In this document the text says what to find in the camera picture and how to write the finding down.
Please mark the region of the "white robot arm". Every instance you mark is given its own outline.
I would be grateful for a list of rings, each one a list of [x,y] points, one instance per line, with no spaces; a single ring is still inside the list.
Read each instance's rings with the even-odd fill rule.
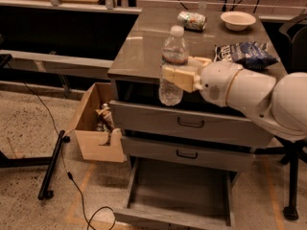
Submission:
[[[307,138],[306,75],[296,72],[276,79],[231,61],[187,66],[164,63],[161,78],[186,92],[198,91],[205,101],[230,107],[269,133],[289,140]]]

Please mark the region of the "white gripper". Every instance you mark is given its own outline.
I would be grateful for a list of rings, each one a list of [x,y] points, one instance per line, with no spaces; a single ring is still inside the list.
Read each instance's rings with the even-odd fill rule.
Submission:
[[[206,102],[226,107],[231,85],[244,67],[230,61],[211,62],[207,57],[189,57],[188,66],[163,65],[162,78],[189,93],[199,90]]]

